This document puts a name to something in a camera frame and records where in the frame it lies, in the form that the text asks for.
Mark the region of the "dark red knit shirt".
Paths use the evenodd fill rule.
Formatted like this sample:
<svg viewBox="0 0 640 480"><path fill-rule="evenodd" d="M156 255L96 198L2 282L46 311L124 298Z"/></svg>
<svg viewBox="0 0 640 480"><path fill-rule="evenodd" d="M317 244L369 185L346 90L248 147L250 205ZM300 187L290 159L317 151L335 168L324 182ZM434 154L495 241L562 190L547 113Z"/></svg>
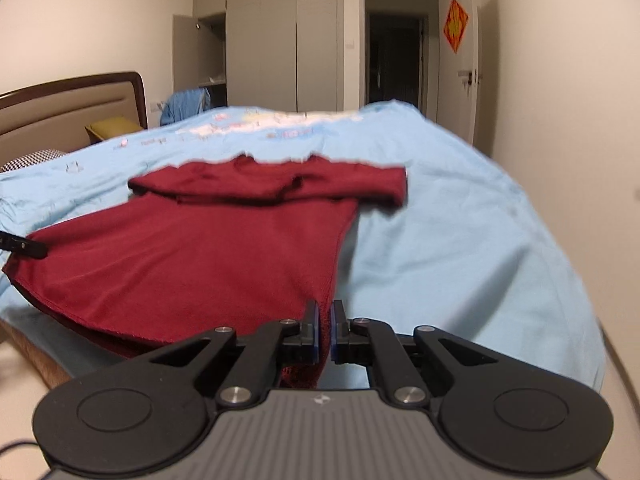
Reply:
<svg viewBox="0 0 640 480"><path fill-rule="evenodd" d="M40 312L124 358L218 326L241 336L330 309L361 206L407 198L405 169L332 162L188 162L132 178L126 203L29 235L3 271Z"/></svg>

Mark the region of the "blue clothes pile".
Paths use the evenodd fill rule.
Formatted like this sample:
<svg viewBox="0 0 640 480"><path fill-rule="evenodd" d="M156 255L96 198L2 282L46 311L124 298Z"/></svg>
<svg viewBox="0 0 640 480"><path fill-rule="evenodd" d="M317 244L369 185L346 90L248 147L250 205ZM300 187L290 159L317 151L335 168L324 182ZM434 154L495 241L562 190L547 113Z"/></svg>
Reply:
<svg viewBox="0 0 640 480"><path fill-rule="evenodd" d="M210 109L210 96L206 89L197 88L172 94L160 113L160 126L182 122Z"/></svg>

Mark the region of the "white bedroom door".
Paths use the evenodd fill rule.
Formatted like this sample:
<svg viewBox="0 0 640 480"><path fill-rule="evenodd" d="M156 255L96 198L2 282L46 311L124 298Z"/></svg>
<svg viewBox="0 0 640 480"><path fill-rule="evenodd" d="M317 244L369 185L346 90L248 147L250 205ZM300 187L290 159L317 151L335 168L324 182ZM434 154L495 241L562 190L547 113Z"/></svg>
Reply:
<svg viewBox="0 0 640 480"><path fill-rule="evenodd" d="M450 0L438 0L439 5L439 80L437 121L466 143L474 140L477 87L465 91L457 76L459 70L474 70L480 65L478 11L475 0L458 0L469 13L469 23L457 53L452 52L442 33Z"/></svg>

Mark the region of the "light blue cartoon bedspread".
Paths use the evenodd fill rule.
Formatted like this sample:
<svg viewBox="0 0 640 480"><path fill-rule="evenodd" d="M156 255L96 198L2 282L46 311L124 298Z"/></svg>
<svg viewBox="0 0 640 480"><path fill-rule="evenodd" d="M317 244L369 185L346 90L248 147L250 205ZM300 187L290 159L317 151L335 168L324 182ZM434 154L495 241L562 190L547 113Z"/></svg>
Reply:
<svg viewBox="0 0 640 480"><path fill-rule="evenodd" d="M126 202L132 177L191 160L317 154L401 165L408 203L365 211L338 260L351 316L405 333L430 324L600 389L605 348L584 284L499 166L398 101L343 113L223 107L1 177L1 226L25 235Z"/></svg>

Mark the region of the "brown padded headboard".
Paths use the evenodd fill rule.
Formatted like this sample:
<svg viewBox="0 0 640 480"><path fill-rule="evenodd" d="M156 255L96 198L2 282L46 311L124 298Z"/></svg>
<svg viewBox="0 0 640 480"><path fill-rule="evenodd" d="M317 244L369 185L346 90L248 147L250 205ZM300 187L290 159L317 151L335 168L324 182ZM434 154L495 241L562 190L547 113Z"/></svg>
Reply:
<svg viewBox="0 0 640 480"><path fill-rule="evenodd" d="M148 126L144 85L136 72L81 76L3 93L1 162L42 150L70 153L96 142L86 127L113 117Z"/></svg>

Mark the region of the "olive green pillow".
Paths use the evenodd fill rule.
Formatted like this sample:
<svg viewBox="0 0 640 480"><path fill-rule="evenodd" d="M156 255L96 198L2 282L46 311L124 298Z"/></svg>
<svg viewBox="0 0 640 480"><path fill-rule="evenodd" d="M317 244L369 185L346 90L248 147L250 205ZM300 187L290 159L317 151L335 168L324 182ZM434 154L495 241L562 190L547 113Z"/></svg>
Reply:
<svg viewBox="0 0 640 480"><path fill-rule="evenodd" d="M124 116L117 116L92 122L85 125L85 129L89 136L97 141L104 142L126 136L126 134L137 133L143 128L137 123L129 120Z"/></svg>

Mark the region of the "open wardrobe door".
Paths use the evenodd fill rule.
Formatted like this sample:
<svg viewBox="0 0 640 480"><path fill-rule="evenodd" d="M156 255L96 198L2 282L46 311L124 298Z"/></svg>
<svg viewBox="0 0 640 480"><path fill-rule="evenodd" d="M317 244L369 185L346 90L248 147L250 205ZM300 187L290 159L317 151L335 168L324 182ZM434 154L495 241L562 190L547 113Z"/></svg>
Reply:
<svg viewBox="0 0 640 480"><path fill-rule="evenodd" d="M174 91L198 88L206 76L201 63L201 24L190 16L172 17L172 78Z"/></svg>

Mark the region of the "grey built-in wardrobe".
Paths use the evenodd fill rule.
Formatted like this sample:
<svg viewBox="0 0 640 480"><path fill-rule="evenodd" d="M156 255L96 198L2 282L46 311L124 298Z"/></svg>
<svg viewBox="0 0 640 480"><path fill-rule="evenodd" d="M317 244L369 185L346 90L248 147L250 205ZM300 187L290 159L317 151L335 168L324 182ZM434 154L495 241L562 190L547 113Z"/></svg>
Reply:
<svg viewBox="0 0 640 480"><path fill-rule="evenodd" d="M193 0L214 105L337 112L343 0Z"/></svg>

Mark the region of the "red fu door decoration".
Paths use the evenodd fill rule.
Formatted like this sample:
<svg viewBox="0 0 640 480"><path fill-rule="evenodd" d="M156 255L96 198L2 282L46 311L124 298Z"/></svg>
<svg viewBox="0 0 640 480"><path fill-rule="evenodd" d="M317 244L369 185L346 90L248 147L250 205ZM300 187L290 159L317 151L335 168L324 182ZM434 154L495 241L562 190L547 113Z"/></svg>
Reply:
<svg viewBox="0 0 640 480"><path fill-rule="evenodd" d="M470 17L458 0L450 0L442 33L452 52L457 53Z"/></svg>

